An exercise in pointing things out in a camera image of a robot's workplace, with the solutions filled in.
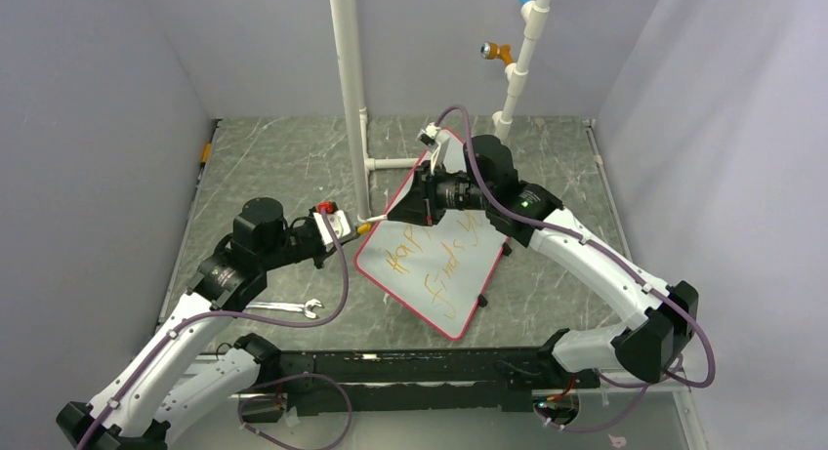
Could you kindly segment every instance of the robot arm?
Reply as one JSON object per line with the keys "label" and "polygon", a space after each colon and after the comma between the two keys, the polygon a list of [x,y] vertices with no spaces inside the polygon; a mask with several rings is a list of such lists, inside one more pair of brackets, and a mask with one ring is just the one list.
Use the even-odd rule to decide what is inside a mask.
{"label": "robot arm", "polygon": [[[551,372],[565,376],[585,369],[624,368],[639,379],[658,382],[692,338],[692,330],[650,290],[669,298],[695,318],[698,294],[682,281],[670,286],[625,260],[591,233],[562,202],[538,184],[521,181],[509,149],[494,136],[473,138],[476,164],[485,185],[509,211],[552,228],[536,228],[498,211],[474,176],[448,173],[441,165],[446,133],[430,127],[421,136],[433,160],[415,169],[410,191],[389,210],[390,221],[436,225],[446,210],[484,210],[501,233],[558,262],[589,286],[621,318],[618,325],[589,331],[561,330],[541,348]],[[466,166],[470,168],[469,155]]]}
{"label": "robot arm", "polygon": [[[304,224],[295,226],[299,220],[288,225],[274,199],[245,203],[233,232],[201,263],[169,318],[138,356],[88,404],[63,407],[58,424],[69,441],[77,445],[95,427],[86,449],[164,449],[165,440],[178,437],[227,396],[252,386],[275,349],[255,335],[239,339],[214,371],[171,391],[192,360],[231,323],[232,313],[244,310],[265,290],[269,270],[308,259],[322,266],[334,245],[323,217],[341,243],[357,237],[345,212],[323,204],[325,215],[313,208],[300,218]],[[202,315],[206,317],[186,325]]]}

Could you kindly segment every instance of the marble floor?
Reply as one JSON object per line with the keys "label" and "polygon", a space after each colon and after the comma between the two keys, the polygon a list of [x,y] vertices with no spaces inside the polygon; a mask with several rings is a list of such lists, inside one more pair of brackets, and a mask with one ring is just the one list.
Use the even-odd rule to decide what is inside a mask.
{"label": "marble floor", "polygon": [[[416,136],[433,121],[426,116],[372,117],[369,153],[375,158],[416,157]],[[445,125],[462,130],[458,117]],[[489,117],[474,120],[474,133],[493,131]],[[516,117],[508,145],[523,180],[544,185],[616,250],[621,241],[596,158],[582,120],[575,116]],[[372,174],[371,208],[380,214],[402,183],[406,170]],[[181,263],[172,283],[166,317],[198,263],[230,232],[243,203],[256,196],[278,199],[288,220],[319,201],[333,200],[355,214],[345,120],[336,116],[223,120],[195,201]],[[346,246],[350,297],[339,318],[311,329],[288,329],[235,320],[209,349],[256,332],[286,350],[368,348],[490,348],[540,346],[560,328],[590,329],[612,324],[612,310],[577,278],[554,262],[517,246],[502,259],[484,293],[486,308],[476,312],[459,341],[443,337],[417,315],[389,298],[352,265],[360,242]],[[298,302],[318,298],[333,309],[341,294],[336,258],[323,269],[311,262],[269,274],[269,287],[257,300]],[[267,312],[297,319],[296,314]]]}

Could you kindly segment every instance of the gray wall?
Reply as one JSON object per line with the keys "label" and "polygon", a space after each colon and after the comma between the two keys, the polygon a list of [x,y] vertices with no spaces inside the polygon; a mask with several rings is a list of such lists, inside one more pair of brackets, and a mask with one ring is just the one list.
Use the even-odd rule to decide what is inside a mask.
{"label": "gray wall", "polygon": [[[597,116],[657,1],[553,0],[517,113]],[[149,2],[211,115],[342,114],[329,0]],[[503,66],[478,51],[519,50],[517,0],[357,2],[370,113],[503,106]]]}
{"label": "gray wall", "polygon": [[0,435],[54,424],[152,331],[210,121],[144,0],[0,0]]}
{"label": "gray wall", "polygon": [[661,0],[600,112],[635,256],[701,293],[713,449],[828,439],[826,5]]}

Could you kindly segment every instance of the purple cable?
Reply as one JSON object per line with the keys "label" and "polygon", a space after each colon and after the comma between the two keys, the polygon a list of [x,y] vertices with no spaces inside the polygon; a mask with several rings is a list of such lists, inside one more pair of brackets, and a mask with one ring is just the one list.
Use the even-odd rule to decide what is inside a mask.
{"label": "purple cable", "polygon": [[[683,365],[684,365],[684,356],[679,354],[679,358],[676,361],[676,366],[673,367],[673,370],[667,371],[665,373],[665,375],[669,378],[673,378],[673,376],[675,375],[675,372],[681,370]],[[650,384],[648,384],[647,382],[638,382],[637,384],[622,384],[621,382],[616,382],[616,381],[610,379],[609,377],[605,376],[600,370],[596,370],[595,372],[596,372],[596,375],[598,375],[601,380],[603,380],[603,381],[607,382],[608,384],[610,384],[610,385],[612,385],[616,388],[619,388],[619,389],[642,389],[644,387],[649,387],[650,386]]]}
{"label": "purple cable", "polygon": [[[535,227],[548,228],[548,229],[554,230],[556,232],[565,233],[566,235],[570,235],[574,238],[581,239],[582,238],[581,233],[579,233],[577,230],[572,230],[571,228],[568,228],[568,227],[563,227],[563,226],[560,226],[560,225],[550,224],[550,223],[546,223],[546,222],[543,222],[543,221],[536,221],[534,219],[529,219],[527,217],[521,216],[520,214],[515,214],[512,211],[506,209],[502,204],[500,204],[497,201],[497,199],[495,199],[494,195],[491,193],[491,191],[489,191],[489,188],[486,186],[485,182],[483,181],[483,177],[480,174],[480,169],[477,166],[477,162],[476,162],[476,159],[475,159],[474,144],[472,143],[472,120],[469,117],[469,111],[466,110],[466,108],[462,105],[459,105],[459,104],[451,105],[448,108],[446,108],[437,117],[437,120],[435,120],[435,125],[439,126],[439,124],[440,124],[440,122],[442,122],[443,118],[445,118],[445,116],[453,110],[458,110],[458,111],[460,111],[460,113],[463,114],[463,120],[464,120],[465,125],[466,125],[466,133],[465,133],[466,152],[467,152],[468,157],[469,157],[469,163],[472,167],[472,169],[471,169],[472,174],[475,176],[475,180],[477,181],[477,185],[480,186],[480,190],[483,192],[483,195],[486,197],[489,204],[494,206],[495,209],[497,209],[498,211],[500,211],[504,215],[506,215],[506,216],[508,216],[508,217],[514,219],[515,221],[520,222],[520,223],[533,225]],[[607,249],[606,247],[599,244],[595,240],[588,240],[587,245],[593,247],[594,249],[596,249],[599,252],[601,252],[602,254],[604,254],[607,258],[612,260],[613,263],[618,265],[627,274],[629,274],[630,277],[632,277],[636,281],[636,283],[638,283],[640,286],[643,286],[643,285],[646,284],[646,281],[644,281],[644,279],[634,269],[632,269],[621,257],[619,257],[618,255],[613,253],[611,250]],[[694,382],[692,380],[687,380],[683,377],[679,377],[675,374],[670,374],[670,377],[672,379],[676,380],[677,382],[681,383],[681,384],[687,385],[688,387],[694,387],[694,388],[698,388],[698,389],[704,389],[706,387],[709,387],[710,384],[713,383],[713,380],[716,378],[716,357],[713,355],[713,346],[711,346],[710,340],[707,338],[707,335],[704,333],[704,330],[701,328],[701,326],[699,326],[699,324],[696,322],[696,320],[692,316],[689,315],[689,313],[684,311],[684,309],[681,308],[678,304],[676,304],[675,302],[668,299],[667,296],[665,296],[664,294],[658,292],[657,289],[655,289],[655,288],[650,289],[649,294],[652,294],[653,297],[655,297],[656,299],[661,301],[663,304],[666,304],[667,307],[674,310],[684,321],[687,322],[688,325],[690,325],[690,328],[696,333],[696,335],[699,338],[699,341],[701,341],[702,347],[704,347],[705,356],[707,357],[707,377],[705,377],[705,379],[703,381]]]}
{"label": "purple cable", "polygon": [[[191,324],[203,320],[205,318],[212,318],[218,316],[230,316],[233,318],[242,318],[245,320],[252,320],[258,321],[261,323],[267,323],[269,325],[275,326],[287,326],[291,328],[312,328],[314,326],[322,326],[325,324],[330,323],[334,320],[339,314],[342,312],[343,308],[345,308],[345,303],[348,300],[348,261],[345,259],[345,252],[342,251],[342,244],[340,243],[339,239],[334,232],[334,228],[331,226],[331,223],[328,221],[327,212],[323,209],[320,211],[322,215],[322,222],[325,224],[325,228],[330,233],[331,238],[334,242],[334,247],[336,247],[337,255],[339,255],[339,262],[342,265],[342,300],[339,301],[336,309],[334,312],[331,313],[329,316],[322,318],[320,320],[315,321],[308,321],[308,322],[300,322],[300,321],[288,321],[288,320],[277,320],[274,318],[267,318],[266,316],[254,315],[252,313],[245,313],[243,311],[226,311],[226,310],[217,310],[217,311],[209,311],[206,313],[199,313],[188,318],[185,321],[182,321],[177,326],[173,327],[170,331],[176,333],[176,337],[178,334],[181,333],[185,328],[190,326]],[[158,354],[171,342],[173,339],[169,335],[164,335],[161,340],[152,348],[149,353],[146,355],[144,360],[138,365],[132,375],[129,376],[127,380],[124,381],[124,385],[112,396],[112,399],[115,401],[120,401],[123,399],[124,395],[126,395],[127,391],[135,384],[141,374],[149,367],[149,364],[158,356]],[[101,411],[101,414],[98,415],[97,418],[89,425],[89,428],[86,429],[83,436],[81,437],[80,441],[78,441],[75,450],[84,450],[89,443],[89,440],[92,438],[93,433],[98,429],[98,427],[109,417],[109,414],[112,413],[112,408],[107,404],[106,407]],[[349,423],[351,422],[351,407],[349,406]]]}
{"label": "purple cable", "polygon": [[[278,385],[278,384],[281,384],[281,383],[284,383],[284,382],[290,382],[292,380],[307,379],[307,378],[323,380],[323,381],[333,385],[334,388],[337,389],[337,391],[345,399],[345,406],[348,408],[348,419],[345,421],[345,428],[342,430],[342,433],[340,433],[339,436],[336,438],[336,440],[334,440],[330,444],[316,449],[316,450],[330,450],[330,449],[336,447],[337,445],[339,445],[342,442],[342,440],[345,438],[345,435],[348,433],[348,429],[351,428],[351,422],[353,420],[353,406],[351,405],[351,399],[348,398],[348,394],[345,392],[345,389],[343,389],[341,385],[336,383],[336,381],[334,381],[334,379],[328,377],[327,375],[314,374],[314,373],[308,372],[308,373],[304,373],[304,374],[297,374],[297,375],[290,375],[290,376],[287,376],[287,377],[282,377],[279,380],[274,380],[272,382],[266,382],[266,383],[263,383],[263,384],[259,384],[259,385],[256,385],[255,387],[250,388],[250,389],[262,389],[262,388],[265,388],[265,387],[272,387],[274,385]],[[248,403],[250,403],[251,401],[253,401],[255,399],[256,398],[245,399],[239,405],[239,407],[238,407],[238,422],[241,423],[241,425],[244,426],[245,429],[250,430],[251,432],[255,433],[256,435],[263,438],[264,440],[267,440],[270,443],[276,444],[276,445],[278,445],[282,448],[286,448],[287,450],[304,450],[302,448],[294,447],[294,446],[289,445],[285,442],[282,442],[281,440],[273,437],[272,435],[270,435],[268,433],[265,433],[265,432],[262,432],[262,431],[260,431],[256,428],[254,428],[253,426],[247,424],[244,421],[244,416],[243,416],[244,408],[247,406]]]}
{"label": "purple cable", "polygon": [[[672,375],[675,372],[679,371],[679,369],[682,368],[683,361],[684,361],[684,359],[683,359],[682,355],[679,354],[679,360],[678,360],[678,362],[676,362],[676,366],[673,367],[673,370],[668,371],[667,374]],[[612,379],[608,379],[600,371],[596,371],[596,373],[598,374],[599,377],[601,377],[603,380],[605,380],[610,385],[613,385],[614,387],[619,387],[621,389],[642,389],[642,390],[639,391],[636,394],[636,396],[633,398],[633,400],[630,401],[630,404],[628,404],[627,407],[624,408],[623,411],[618,413],[618,416],[615,416],[611,420],[609,420],[609,421],[607,421],[607,422],[605,422],[605,423],[603,423],[599,426],[593,426],[591,428],[568,428],[567,426],[561,426],[560,424],[556,424],[556,423],[553,423],[551,421],[549,421],[547,423],[546,417],[541,415],[537,410],[535,410],[535,414],[538,415],[538,417],[540,417],[543,420],[545,425],[548,424],[548,425],[550,425],[550,426],[554,427],[555,429],[558,429],[562,432],[571,432],[571,433],[601,432],[603,430],[610,429],[610,428],[614,427],[616,424],[620,423],[621,421],[624,421],[625,419],[627,419],[627,417],[630,416],[630,414],[639,406],[639,404],[642,402],[642,399],[644,398],[644,395],[646,394],[646,391],[651,387],[651,384],[647,384],[647,383],[621,384],[619,382],[615,382]]]}

